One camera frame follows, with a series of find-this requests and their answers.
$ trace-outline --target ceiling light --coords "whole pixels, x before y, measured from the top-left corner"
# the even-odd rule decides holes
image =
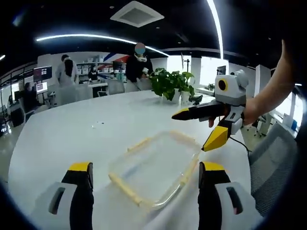
[[[214,19],[214,23],[215,23],[215,27],[216,27],[216,31],[217,31],[217,37],[219,39],[221,60],[223,60],[224,59],[224,48],[223,48],[222,30],[221,30],[220,20],[219,20],[219,17],[217,15],[217,11],[216,11],[215,4],[214,4],[213,0],[207,0],[207,2],[209,4],[210,10],[211,10],[212,15],[213,15],[213,19]]]
[[[36,39],[37,42],[40,41],[44,41],[44,40],[48,40],[48,39],[53,39],[53,38],[60,38],[60,37],[96,37],[96,38],[103,38],[103,39],[110,39],[110,40],[115,40],[115,41],[119,41],[119,42],[125,42],[125,43],[130,43],[130,44],[137,44],[136,42],[133,41],[129,41],[129,40],[125,40],[125,39],[121,39],[118,37],[109,37],[109,36],[103,36],[103,35],[95,35],[95,34],[62,34],[62,35],[55,35],[55,36],[48,36],[48,37],[41,37]],[[152,51],[155,51],[157,53],[163,54],[165,56],[169,56],[166,53],[163,53],[157,49],[154,49],[150,46],[145,46],[145,48],[150,49]]]

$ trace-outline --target ceiling vent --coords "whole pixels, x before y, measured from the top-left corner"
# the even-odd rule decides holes
[[[137,1],[132,1],[117,11],[110,19],[139,28],[163,18],[163,15],[152,8]]]

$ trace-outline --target human hand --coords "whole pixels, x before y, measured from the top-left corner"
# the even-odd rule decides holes
[[[255,98],[250,98],[246,100],[246,106],[243,111],[243,114],[244,114],[244,121],[243,121],[244,125],[252,124],[258,119],[258,116],[260,115],[258,114],[258,106]],[[213,127],[215,119],[216,117],[209,118],[209,128]]]

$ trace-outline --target black cable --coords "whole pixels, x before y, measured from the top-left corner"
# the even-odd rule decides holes
[[[235,142],[238,142],[239,144],[243,145],[243,146],[246,148],[246,151],[248,152],[248,156],[249,156],[249,153],[250,153],[251,151],[248,149],[248,147],[247,147],[245,144],[243,144],[241,141],[238,141],[238,140],[236,140],[236,139],[234,139],[234,138],[232,138],[232,137],[229,137],[229,138],[232,139],[232,140],[234,140]]]

